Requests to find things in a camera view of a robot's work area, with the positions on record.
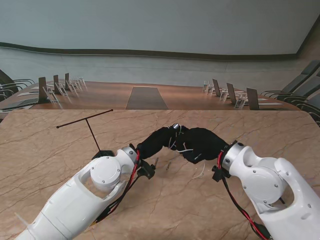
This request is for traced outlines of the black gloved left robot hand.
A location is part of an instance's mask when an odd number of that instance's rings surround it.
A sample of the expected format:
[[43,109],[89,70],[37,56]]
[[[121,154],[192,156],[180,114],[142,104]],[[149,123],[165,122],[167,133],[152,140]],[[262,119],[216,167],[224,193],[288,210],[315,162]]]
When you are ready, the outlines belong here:
[[145,160],[156,153],[163,147],[175,151],[177,149],[177,137],[189,130],[184,125],[175,123],[172,126],[164,126],[154,131],[148,138],[137,145],[140,159]]

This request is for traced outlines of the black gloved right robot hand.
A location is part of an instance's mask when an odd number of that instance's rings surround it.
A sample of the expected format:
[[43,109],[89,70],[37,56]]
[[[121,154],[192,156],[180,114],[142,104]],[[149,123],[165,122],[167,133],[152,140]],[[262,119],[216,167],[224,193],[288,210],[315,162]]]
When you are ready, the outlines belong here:
[[176,139],[176,150],[189,162],[216,159],[228,144],[206,128],[191,128]]

